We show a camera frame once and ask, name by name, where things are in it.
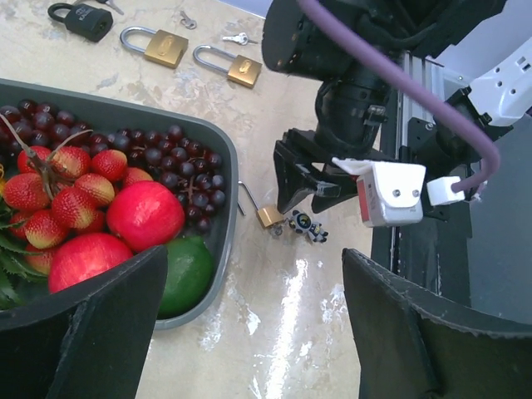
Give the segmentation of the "small key with ring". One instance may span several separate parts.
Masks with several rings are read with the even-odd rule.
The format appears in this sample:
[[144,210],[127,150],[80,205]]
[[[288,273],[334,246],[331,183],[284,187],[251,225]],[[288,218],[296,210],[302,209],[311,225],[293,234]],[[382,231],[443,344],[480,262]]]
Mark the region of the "small key with ring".
[[225,42],[235,42],[241,46],[246,46],[248,44],[258,44],[257,41],[250,39],[245,32],[238,33],[232,36],[222,36],[221,39]]

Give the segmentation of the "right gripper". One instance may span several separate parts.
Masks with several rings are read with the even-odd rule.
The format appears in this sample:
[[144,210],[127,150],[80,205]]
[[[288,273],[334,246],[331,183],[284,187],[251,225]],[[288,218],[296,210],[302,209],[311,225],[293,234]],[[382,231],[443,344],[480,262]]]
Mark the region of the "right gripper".
[[308,196],[319,214],[358,195],[354,178],[333,158],[353,155],[359,160],[393,161],[397,133],[388,128],[292,128],[275,142],[277,209],[286,214]]

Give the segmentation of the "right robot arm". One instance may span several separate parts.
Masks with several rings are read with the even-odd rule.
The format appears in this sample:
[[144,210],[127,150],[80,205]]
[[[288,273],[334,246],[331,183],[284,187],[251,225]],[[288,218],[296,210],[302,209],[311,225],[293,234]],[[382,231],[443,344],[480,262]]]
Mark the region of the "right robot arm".
[[[320,213],[358,197],[396,213],[479,197],[500,167],[496,140],[531,106],[531,43],[510,49],[442,100],[411,78],[405,55],[437,58],[502,1],[275,1],[266,14],[262,55],[269,70],[319,81],[312,131],[292,129],[275,144],[278,210],[307,197]],[[374,149],[398,91],[434,118],[413,161]]]

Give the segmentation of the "black Kaijing padlock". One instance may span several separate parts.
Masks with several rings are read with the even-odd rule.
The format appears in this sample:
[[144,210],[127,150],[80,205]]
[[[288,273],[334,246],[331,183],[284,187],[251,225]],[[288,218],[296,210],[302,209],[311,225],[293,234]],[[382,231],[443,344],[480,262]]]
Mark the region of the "black Kaijing padlock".
[[99,42],[111,30],[114,22],[107,10],[85,3],[72,5],[58,2],[47,9],[47,14],[52,20],[63,23],[68,31],[90,42]]

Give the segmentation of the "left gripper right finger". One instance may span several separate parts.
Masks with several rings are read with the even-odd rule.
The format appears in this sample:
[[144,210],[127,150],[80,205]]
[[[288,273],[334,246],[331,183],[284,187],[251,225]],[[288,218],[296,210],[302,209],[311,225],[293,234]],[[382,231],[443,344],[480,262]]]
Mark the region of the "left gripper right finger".
[[342,251],[361,398],[529,398],[531,326],[455,303]]

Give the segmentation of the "large brass padlock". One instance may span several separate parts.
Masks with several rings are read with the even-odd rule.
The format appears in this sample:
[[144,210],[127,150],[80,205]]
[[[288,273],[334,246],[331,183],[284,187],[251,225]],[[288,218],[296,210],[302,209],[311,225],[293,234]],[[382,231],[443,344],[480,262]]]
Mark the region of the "large brass padlock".
[[[150,36],[146,48],[135,46],[129,42],[129,37],[136,33]],[[125,48],[142,54],[147,61],[170,69],[178,67],[189,46],[189,40],[185,37],[161,29],[155,31],[138,26],[125,28],[120,34],[120,41]]]

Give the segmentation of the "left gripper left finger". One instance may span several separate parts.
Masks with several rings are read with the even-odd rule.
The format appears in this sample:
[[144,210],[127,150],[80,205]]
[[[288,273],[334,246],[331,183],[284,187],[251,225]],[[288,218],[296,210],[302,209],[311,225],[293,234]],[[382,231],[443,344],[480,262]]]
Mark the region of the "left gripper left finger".
[[156,246],[1,313],[3,398],[133,398],[167,276]]

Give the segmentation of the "small brass padlock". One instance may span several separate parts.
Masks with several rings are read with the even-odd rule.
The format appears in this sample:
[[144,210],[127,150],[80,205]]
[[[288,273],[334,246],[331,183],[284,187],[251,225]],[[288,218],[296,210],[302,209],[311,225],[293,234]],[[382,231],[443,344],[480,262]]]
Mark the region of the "small brass padlock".
[[273,237],[281,236],[285,218],[278,211],[277,207],[273,204],[264,207],[259,206],[249,187],[241,180],[238,182],[238,185],[244,188],[246,195],[255,209],[255,214],[261,226]]

